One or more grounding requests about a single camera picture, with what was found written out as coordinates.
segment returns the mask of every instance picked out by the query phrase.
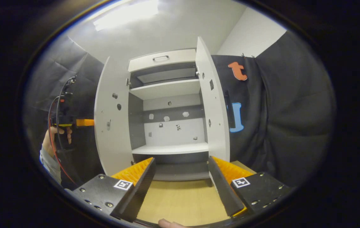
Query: white shelf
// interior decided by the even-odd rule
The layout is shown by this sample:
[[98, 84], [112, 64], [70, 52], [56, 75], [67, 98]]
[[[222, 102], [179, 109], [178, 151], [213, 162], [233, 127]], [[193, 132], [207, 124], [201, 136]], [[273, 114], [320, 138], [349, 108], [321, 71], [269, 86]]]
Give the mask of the white shelf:
[[130, 93], [141, 98], [142, 100], [180, 96], [187, 94], [198, 94], [199, 91], [199, 79], [164, 82], [154, 85], [146, 85], [129, 90]]
[[133, 154], [144, 155], [173, 155], [173, 154], [188, 154], [208, 151], [208, 143], [193, 143], [182, 144], [174, 146], [141, 146], [132, 150]]

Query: cabinet door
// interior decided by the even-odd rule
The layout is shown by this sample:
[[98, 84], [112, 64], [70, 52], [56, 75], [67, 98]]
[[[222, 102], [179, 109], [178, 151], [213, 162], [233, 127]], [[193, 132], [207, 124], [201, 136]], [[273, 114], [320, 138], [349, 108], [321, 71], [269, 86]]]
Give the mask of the cabinet door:
[[196, 66], [206, 116], [209, 155], [229, 162], [229, 126], [225, 98], [211, 54], [198, 37]]
[[109, 57], [105, 62], [96, 92], [94, 129], [96, 145], [106, 175], [131, 166], [132, 150], [128, 126], [126, 77], [116, 75]]

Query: black fabric backdrop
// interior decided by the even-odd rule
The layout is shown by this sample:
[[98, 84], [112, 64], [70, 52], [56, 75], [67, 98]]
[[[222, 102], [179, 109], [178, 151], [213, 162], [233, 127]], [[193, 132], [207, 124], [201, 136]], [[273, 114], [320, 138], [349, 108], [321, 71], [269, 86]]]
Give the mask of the black fabric backdrop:
[[[60, 37], [43, 54], [26, 86], [22, 119], [34, 158], [39, 156], [42, 140], [47, 131], [47, 113], [50, 104], [70, 77], [77, 75], [76, 82], [70, 87], [73, 97], [67, 115], [94, 118], [95, 94], [103, 66], [103, 63], [67, 36]], [[73, 129], [71, 147], [74, 148], [73, 152], [63, 154], [61, 160], [64, 168], [77, 184], [85, 183], [95, 175], [103, 173], [93, 127]], [[64, 187], [70, 189], [76, 187], [63, 172], [61, 177]]]
[[[242, 104], [244, 129], [229, 133], [231, 161], [290, 186], [303, 183], [326, 155], [336, 112], [322, 63], [288, 31], [256, 58], [212, 58], [222, 90]], [[235, 79], [232, 62], [244, 66], [246, 81]]]

